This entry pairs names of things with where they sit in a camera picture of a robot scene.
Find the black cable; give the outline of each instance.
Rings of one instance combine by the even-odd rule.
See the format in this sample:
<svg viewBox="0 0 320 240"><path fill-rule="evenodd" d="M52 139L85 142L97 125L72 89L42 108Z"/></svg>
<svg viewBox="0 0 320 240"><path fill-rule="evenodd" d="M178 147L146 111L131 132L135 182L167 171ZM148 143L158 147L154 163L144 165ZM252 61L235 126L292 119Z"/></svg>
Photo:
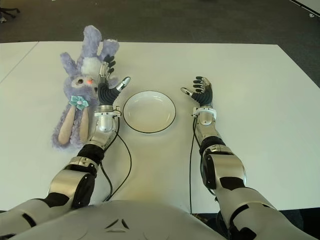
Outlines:
<svg viewBox="0 0 320 240"><path fill-rule="evenodd" d="M118 186L118 188L111 194L111 196L107 199L107 201L109 201L109 200L115 195L115 193L121 188L121 186L125 183L125 181L126 181L126 180L128 179L128 177L129 177L129 175L130 175L130 173L131 173L131 169L132 169L132 156L131 156L131 152L130 152L130 150L129 150L127 144L126 144L126 142L120 137L120 135L119 135L118 133L117 133L116 135L120 138L120 140L121 140L121 141L123 142L123 144L125 145L126 150L128 151L128 154L129 154L129 156L130 156L130 168L129 168L129 172L128 172L128 174L126 175L125 179L122 181L122 183L120 184L120 186Z"/></svg>
<svg viewBox="0 0 320 240"><path fill-rule="evenodd" d="M113 189L111 180L110 180L108 174L106 173L106 171L104 169L104 166L103 166L102 162L100 163L100 168L101 168L101 171L102 171L103 175L105 176L106 180L108 181L108 183L110 185L110 192L109 192L109 195L105 197L105 199L104 199L104 201L105 201L106 199L108 199L111 196L111 194L112 194L114 189Z"/></svg>
<svg viewBox="0 0 320 240"><path fill-rule="evenodd" d="M193 136L192 136L192 144L191 144L191 151L190 151L190 160L189 160L189 203L190 203L190 214L192 214L192 201L191 201L191 161L192 161L192 151L194 149L194 142L196 140L196 142L199 145L199 141L197 139L196 136L196 125L197 125L197 120L198 117L196 117L195 119L193 119L193 123L192 123L192 130L193 130Z"/></svg>
<svg viewBox="0 0 320 240"><path fill-rule="evenodd" d="M117 136L118 136L118 133L119 133L119 130L120 130L120 119L118 117L118 128L115 132L115 136L114 136L114 139L112 139L112 142L109 144L108 147L106 147L106 149L104 150L104 152L106 152L108 150L108 148L110 148L110 146L114 143L114 141L116 140Z"/></svg>
<svg viewBox="0 0 320 240"><path fill-rule="evenodd" d="M198 143L198 146L200 148L200 143L198 141L198 138L196 136L196 125L197 125L198 116L193 120L193 137L195 138L196 142Z"/></svg>
<svg viewBox="0 0 320 240"><path fill-rule="evenodd" d="M112 139L112 141L111 141L111 143L109 144L109 146L105 148L104 153L106 153L106 151L108 150L108 148L109 148L109 147L114 143L114 141L116 140L116 138L117 138L117 136L118 136L118 133L119 133L119 130L120 130L120 120L119 120L119 118L118 118L118 127L117 127L117 130L116 130L116 132L115 132L115 136L114 136L114 138ZM105 169L104 169L104 165L103 165L102 161L101 161L101 163L100 163L100 167L101 167L101 171L102 171L103 175L105 176L106 180L108 181L108 183L109 183L109 185L110 185L110 192L109 192L108 196L106 196L106 197L104 198L104 200L103 200L103 201L106 201L108 198L110 198L110 196L111 196L111 194L112 194L112 192L113 192L113 190L114 190L114 187L113 187L113 185L112 185L112 183L111 183L111 180L110 180L108 174L106 173L106 171L105 171Z"/></svg>

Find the white table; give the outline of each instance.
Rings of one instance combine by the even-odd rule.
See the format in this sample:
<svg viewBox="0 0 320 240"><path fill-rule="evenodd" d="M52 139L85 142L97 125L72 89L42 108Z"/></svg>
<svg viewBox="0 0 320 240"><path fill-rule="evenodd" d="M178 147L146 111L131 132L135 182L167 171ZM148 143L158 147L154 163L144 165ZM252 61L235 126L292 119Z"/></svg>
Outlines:
<svg viewBox="0 0 320 240"><path fill-rule="evenodd" d="M320 0L291 0L295 4L307 9L308 11L317 14L320 14Z"/></svg>
<svg viewBox="0 0 320 240"><path fill-rule="evenodd" d="M37 42L0 44L0 83L36 45Z"/></svg>
<svg viewBox="0 0 320 240"><path fill-rule="evenodd" d="M78 57L80 42L40 42L0 84L0 208L46 196L56 173L76 154L51 147L50 137L67 99L59 53ZM113 199L161 201L189 210L192 99L180 92L195 76L213 85L217 129L242 159L247 186L280 210L320 207L320 89L277 46L258 44L121 43L115 73L132 82L116 104L133 94L160 91L176 106L166 130L147 135L121 120L133 167ZM219 206L202 184L194 145L192 203L195 213ZM117 186L129 167L117 140L103 160ZM109 187L101 172L91 198Z"/></svg>

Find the plate rim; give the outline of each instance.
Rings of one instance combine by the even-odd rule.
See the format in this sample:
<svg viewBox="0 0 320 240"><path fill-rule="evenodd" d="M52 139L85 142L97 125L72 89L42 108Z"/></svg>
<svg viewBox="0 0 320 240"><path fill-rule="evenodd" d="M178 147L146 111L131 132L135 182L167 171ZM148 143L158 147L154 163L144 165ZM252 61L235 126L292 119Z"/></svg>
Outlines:
<svg viewBox="0 0 320 240"><path fill-rule="evenodd" d="M174 117L173 117L172 121L170 122L170 124L169 124L168 126L166 126L165 128L163 128L163 129L161 129L161 130L159 130L159 131L152 131L152 132L139 131L139 130L133 128L132 126L130 126L130 124L127 122L127 120L126 120L126 118L125 118L125 106L126 106L127 102L128 102L133 96L135 96L135 95L137 95L137 94L140 94L140 93L144 93L144 92L156 92L156 93L159 93L159 94L163 94L163 95L165 95L165 96L171 101L171 103L173 104L173 107L174 107ZM159 133L159 132L161 132L161 131L163 131L163 130L166 130L166 129L167 129L168 127L170 127L171 124L175 121L176 115L177 115L177 109L176 109L176 105L175 105L174 101L172 101L172 99L171 99L168 95L164 94L163 92L155 91L155 90L139 91L139 92L131 95L131 96L125 101L125 103L124 103L124 105L123 105L123 119L124 119L125 123L126 123L131 129L133 129L133 130L135 130L135 131L137 131L137 132L139 132L139 133L143 133L143 134L155 134L155 133Z"/></svg>

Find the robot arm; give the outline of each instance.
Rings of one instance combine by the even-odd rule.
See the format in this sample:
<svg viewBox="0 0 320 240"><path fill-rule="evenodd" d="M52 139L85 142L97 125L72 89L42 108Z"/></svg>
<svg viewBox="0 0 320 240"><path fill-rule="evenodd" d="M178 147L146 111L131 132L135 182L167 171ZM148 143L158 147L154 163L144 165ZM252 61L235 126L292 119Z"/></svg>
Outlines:
<svg viewBox="0 0 320 240"><path fill-rule="evenodd" d="M212 88L205 77L194 81L196 92L181 91L199 104L193 116L195 136L200 146L203 184L216 196L223 221L233 240L315 239L293 226L258 191L246 187L241 160L226 146L216 130L212 109Z"/></svg>
<svg viewBox="0 0 320 240"><path fill-rule="evenodd" d="M115 64L113 60L114 57L106 57L100 68L99 106L94 113L87 143L53 178L46 198L28 200L0 215L0 239L9 239L89 204L105 149L117 136L115 118L121 113L118 108L114 110L113 103L131 80L126 77L115 88L109 89L108 80Z"/></svg>

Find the bunny face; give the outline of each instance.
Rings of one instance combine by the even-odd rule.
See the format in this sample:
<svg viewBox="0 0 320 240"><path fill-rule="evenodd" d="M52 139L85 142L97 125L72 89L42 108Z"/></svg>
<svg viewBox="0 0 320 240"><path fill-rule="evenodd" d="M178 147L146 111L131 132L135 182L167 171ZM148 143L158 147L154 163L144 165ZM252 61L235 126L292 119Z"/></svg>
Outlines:
<svg viewBox="0 0 320 240"><path fill-rule="evenodd" d="M70 99L71 96L81 96L88 101L90 105L98 103L98 81L88 75L78 75L68 77L64 82L65 96Z"/></svg>

